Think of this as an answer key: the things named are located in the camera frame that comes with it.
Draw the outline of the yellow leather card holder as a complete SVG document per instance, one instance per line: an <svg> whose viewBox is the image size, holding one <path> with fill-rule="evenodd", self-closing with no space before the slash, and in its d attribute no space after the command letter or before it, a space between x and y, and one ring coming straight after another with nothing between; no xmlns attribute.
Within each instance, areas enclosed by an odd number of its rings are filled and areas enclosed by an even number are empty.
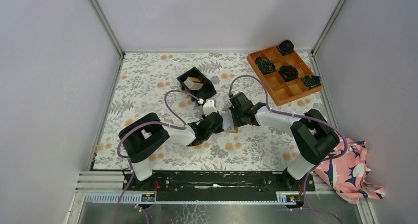
<svg viewBox="0 0 418 224"><path fill-rule="evenodd" d="M230 113L222 113L221 116L223 119L223 131L225 133L238 133L238 127L234 125L232 115Z"/></svg>

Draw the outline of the black plastic card box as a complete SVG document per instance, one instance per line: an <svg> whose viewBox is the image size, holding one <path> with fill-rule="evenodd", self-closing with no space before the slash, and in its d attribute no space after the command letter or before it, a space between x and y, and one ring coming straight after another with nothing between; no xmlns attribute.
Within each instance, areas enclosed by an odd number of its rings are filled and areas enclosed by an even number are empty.
<svg viewBox="0 0 418 224"><path fill-rule="evenodd" d="M196 67L193 67L185 73L178 76L177 81L180 83L180 87L183 91L186 91L196 98L191 96L191 100L197 103L199 100L212 98L216 94L216 89L213 83L202 74Z"/></svg>

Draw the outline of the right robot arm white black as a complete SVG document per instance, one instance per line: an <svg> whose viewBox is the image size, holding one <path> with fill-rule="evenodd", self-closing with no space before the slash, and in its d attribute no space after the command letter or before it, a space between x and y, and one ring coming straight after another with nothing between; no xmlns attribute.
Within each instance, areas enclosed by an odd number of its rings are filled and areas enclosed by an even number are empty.
<svg viewBox="0 0 418 224"><path fill-rule="evenodd" d="M234 126L270 127L291 133L299 155L284 170L284 187L296 190L302 178L339 144L340 139L329 127L322 114L311 109L304 115L295 115L269 109L265 103L253 104L244 93L229 93L230 112Z"/></svg>

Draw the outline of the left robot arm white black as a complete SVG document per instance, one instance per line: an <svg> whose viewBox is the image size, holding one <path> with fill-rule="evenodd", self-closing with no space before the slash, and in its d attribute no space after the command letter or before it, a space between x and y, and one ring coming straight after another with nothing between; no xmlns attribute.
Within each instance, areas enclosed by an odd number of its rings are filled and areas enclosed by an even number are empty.
<svg viewBox="0 0 418 224"><path fill-rule="evenodd" d="M135 173L134 184L142 190L153 183L149 157L163 144L194 147L207 141L211 135L223 131L223 118L213 112L185 127L162 122L154 112L149 113L119 132L120 144L127 153Z"/></svg>

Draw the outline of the stack of credit cards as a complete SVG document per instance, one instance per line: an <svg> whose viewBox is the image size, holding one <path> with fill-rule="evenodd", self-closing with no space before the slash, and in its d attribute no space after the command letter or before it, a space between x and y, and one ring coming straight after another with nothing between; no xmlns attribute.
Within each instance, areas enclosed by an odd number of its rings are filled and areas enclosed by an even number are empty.
<svg viewBox="0 0 418 224"><path fill-rule="evenodd" d="M203 82L197 77L188 76L183 82L189 90L198 91L203 87Z"/></svg>

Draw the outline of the rolled green tie left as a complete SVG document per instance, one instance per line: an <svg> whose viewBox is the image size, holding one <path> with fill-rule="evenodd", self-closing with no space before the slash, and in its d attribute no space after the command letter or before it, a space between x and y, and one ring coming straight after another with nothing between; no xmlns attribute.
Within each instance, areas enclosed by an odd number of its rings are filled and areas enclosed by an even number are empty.
<svg viewBox="0 0 418 224"><path fill-rule="evenodd" d="M271 74L276 71L275 65L268 59L257 57L255 63L263 75Z"/></svg>

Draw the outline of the rolled green tie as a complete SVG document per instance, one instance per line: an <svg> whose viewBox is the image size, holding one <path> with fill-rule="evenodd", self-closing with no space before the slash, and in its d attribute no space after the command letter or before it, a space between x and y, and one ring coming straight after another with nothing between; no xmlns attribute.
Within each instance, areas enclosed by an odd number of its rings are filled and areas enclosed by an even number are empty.
<svg viewBox="0 0 418 224"><path fill-rule="evenodd" d="M276 71L275 65L268 59L257 57L255 63L263 75L271 74Z"/></svg>
<svg viewBox="0 0 418 224"><path fill-rule="evenodd" d="M301 78L301 81L308 89L312 89L321 85L320 76L317 75L305 75Z"/></svg>

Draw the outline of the orange wooden compartment tray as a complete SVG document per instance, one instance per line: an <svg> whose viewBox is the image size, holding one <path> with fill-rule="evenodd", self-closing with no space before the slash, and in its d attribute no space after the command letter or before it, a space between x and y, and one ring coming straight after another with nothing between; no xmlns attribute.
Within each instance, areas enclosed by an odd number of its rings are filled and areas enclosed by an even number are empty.
<svg viewBox="0 0 418 224"><path fill-rule="evenodd" d="M282 51L276 45L249 53L247 60L277 106L323 88L320 77L294 50Z"/></svg>

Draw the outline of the rolled dark tie centre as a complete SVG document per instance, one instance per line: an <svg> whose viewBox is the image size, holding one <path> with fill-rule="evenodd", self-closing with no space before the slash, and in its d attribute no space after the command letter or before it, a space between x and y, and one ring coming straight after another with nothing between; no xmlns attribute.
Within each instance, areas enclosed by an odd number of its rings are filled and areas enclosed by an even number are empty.
<svg viewBox="0 0 418 224"><path fill-rule="evenodd" d="M291 65L283 65L279 68L279 74L285 82L295 80L299 76L297 69Z"/></svg>

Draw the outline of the rolled dark tie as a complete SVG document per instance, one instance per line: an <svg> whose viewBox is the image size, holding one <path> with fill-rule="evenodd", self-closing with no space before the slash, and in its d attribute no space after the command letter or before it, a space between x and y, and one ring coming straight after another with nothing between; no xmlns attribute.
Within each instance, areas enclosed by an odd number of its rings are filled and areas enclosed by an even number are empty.
<svg viewBox="0 0 418 224"><path fill-rule="evenodd" d="M291 40L286 39L277 46L277 49L282 56L285 56L294 52L294 44Z"/></svg>
<svg viewBox="0 0 418 224"><path fill-rule="evenodd" d="M295 80L299 76L297 69L291 65L283 65L279 68L279 74L285 82Z"/></svg>

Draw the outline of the rolled green tie right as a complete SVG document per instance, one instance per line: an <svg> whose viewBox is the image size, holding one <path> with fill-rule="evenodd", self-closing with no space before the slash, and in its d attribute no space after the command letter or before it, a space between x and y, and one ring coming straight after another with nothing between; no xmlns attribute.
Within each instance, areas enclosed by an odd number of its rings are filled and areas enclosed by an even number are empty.
<svg viewBox="0 0 418 224"><path fill-rule="evenodd" d="M308 89L312 89L321 85L320 76L317 75L305 75L301 78L301 81Z"/></svg>

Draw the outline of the rolled dark tie top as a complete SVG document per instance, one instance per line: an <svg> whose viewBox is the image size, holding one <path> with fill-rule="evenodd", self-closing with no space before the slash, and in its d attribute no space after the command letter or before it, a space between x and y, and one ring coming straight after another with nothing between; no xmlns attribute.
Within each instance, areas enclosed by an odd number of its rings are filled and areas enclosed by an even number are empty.
<svg viewBox="0 0 418 224"><path fill-rule="evenodd" d="M277 49L282 56L285 56L294 52L294 44L291 40L286 39L277 46Z"/></svg>

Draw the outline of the floral patterned table mat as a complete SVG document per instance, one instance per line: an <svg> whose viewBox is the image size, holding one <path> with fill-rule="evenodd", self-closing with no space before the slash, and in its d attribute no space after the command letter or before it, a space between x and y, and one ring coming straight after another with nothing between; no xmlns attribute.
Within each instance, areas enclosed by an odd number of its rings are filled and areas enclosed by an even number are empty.
<svg viewBox="0 0 418 224"><path fill-rule="evenodd" d="M229 107L228 90L241 90L252 102L265 101L246 53L129 53L126 55L101 139L94 170L128 167L120 155L119 132L150 112L162 121L181 125L201 118L202 108L179 92L177 78L191 68L200 70L216 89L220 112ZM237 133L212 135L201 145L164 144L149 158L155 170L281 171L299 151L289 133L257 126Z"/></svg>

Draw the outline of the pink patterned cloth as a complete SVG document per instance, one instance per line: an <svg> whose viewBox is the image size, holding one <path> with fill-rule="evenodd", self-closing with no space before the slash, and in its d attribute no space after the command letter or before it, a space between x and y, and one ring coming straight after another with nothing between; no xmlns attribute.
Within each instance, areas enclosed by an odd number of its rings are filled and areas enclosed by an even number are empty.
<svg viewBox="0 0 418 224"><path fill-rule="evenodd" d="M356 204L360 199L384 198L384 187L366 181L371 172L366 162L367 142L349 138L347 142L348 150L343 156L321 162L314 172L350 204Z"/></svg>

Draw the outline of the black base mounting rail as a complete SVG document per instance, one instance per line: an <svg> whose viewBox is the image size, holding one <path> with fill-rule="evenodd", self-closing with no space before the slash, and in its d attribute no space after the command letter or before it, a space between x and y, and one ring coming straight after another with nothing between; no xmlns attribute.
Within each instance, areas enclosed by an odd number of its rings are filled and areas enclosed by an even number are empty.
<svg viewBox="0 0 418 224"><path fill-rule="evenodd" d="M168 171L158 170L139 181L124 174L123 188L128 191L149 191L147 201L157 202L263 202L303 200L303 192L315 191L312 175L295 180L282 172L268 171Z"/></svg>

